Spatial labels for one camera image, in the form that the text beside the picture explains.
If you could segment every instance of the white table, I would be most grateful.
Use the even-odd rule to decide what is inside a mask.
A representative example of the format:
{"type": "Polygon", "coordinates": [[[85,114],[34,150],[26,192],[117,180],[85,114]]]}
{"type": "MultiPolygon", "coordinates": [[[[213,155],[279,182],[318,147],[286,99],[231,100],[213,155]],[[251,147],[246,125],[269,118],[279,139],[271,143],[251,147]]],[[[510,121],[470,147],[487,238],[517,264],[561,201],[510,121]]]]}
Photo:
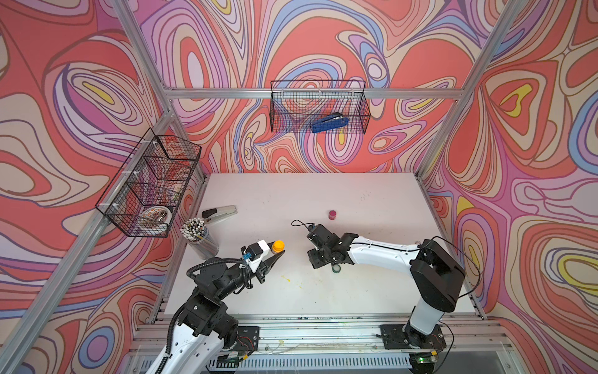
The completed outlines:
{"type": "MultiPolygon", "coordinates": [[[[313,269],[307,229],[291,221],[323,224],[339,237],[345,232],[368,239],[413,244],[440,235],[413,174],[212,174],[200,212],[236,205],[238,214],[210,227],[218,257],[238,258],[240,248],[261,239],[282,240],[286,253],[260,284],[231,294],[224,302],[232,315],[346,315],[410,313],[420,294],[407,273],[370,265],[313,269]],[[329,210],[337,211],[334,221],[329,210]]],[[[203,262],[187,246],[165,314],[173,314],[191,295],[185,271],[203,262]]],[[[473,313],[469,298],[455,312],[473,313]]]]}

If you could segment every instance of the stapler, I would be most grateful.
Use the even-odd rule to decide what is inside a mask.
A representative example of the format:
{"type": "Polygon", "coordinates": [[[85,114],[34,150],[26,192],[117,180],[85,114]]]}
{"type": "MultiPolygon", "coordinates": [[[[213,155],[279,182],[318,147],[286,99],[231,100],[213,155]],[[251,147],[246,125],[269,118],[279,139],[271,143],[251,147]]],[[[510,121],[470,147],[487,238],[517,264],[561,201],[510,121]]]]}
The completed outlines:
{"type": "Polygon", "coordinates": [[[203,211],[202,218],[205,220],[206,224],[209,224],[224,221],[235,214],[237,214],[237,207],[234,205],[227,205],[203,211]]]}

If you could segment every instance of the wire basket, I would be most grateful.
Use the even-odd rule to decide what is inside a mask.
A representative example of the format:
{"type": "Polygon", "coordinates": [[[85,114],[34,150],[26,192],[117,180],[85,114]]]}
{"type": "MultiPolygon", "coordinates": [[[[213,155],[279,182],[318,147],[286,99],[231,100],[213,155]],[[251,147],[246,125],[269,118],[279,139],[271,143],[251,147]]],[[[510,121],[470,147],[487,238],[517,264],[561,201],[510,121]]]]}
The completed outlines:
{"type": "Polygon", "coordinates": [[[365,134],[370,108],[362,80],[272,81],[270,129],[276,133],[365,134]]]}
{"type": "Polygon", "coordinates": [[[96,208],[127,236],[167,237],[201,151],[177,136],[153,135],[112,201],[100,203],[117,177],[96,208]]]}

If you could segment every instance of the psychedelic wallpaper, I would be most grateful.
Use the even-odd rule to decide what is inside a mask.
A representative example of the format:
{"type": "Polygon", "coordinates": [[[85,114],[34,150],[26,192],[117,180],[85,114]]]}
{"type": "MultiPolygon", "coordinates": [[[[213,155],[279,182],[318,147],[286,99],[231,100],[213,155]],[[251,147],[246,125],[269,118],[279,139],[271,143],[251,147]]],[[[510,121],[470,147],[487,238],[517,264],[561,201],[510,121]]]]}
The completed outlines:
{"type": "MultiPolygon", "coordinates": [[[[0,1],[0,343],[160,114],[105,1],[0,1]]],[[[109,226],[19,373],[113,372],[175,244],[109,226]]]]}
{"type": "Polygon", "coordinates": [[[598,373],[597,60],[596,1],[530,1],[425,175],[531,373],[598,373]]]}
{"type": "MultiPolygon", "coordinates": [[[[134,5],[169,87],[365,79],[462,87],[502,0],[146,0],[134,5]]],[[[173,103],[212,172],[413,172],[451,101],[369,102],[365,136],[272,134],[269,100],[173,103]]]]}

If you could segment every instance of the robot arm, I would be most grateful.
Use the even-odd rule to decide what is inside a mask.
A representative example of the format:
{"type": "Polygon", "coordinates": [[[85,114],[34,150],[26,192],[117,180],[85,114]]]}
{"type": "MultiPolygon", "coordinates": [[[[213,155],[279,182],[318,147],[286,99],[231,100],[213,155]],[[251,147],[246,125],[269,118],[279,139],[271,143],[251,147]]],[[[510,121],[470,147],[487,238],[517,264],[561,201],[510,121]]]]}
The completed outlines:
{"type": "Polygon", "coordinates": [[[213,257],[187,271],[196,287],[174,314],[166,346],[147,374],[199,374],[223,348],[234,345],[239,322],[226,313],[222,299],[238,288],[252,288],[252,278],[260,283],[266,280],[284,254],[271,253],[272,244],[259,241],[241,248],[241,259],[213,257]]]}
{"type": "Polygon", "coordinates": [[[377,242],[357,234],[341,238],[323,225],[310,225],[307,238],[315,249],[307,252],[314,269],[326,264],[370,264],[409,273],[421,298],[403,332],[413,348],[423,347],[446,312],[453,312],[465,279],[465,271],[435,241],[420,245],[377,242]]]}

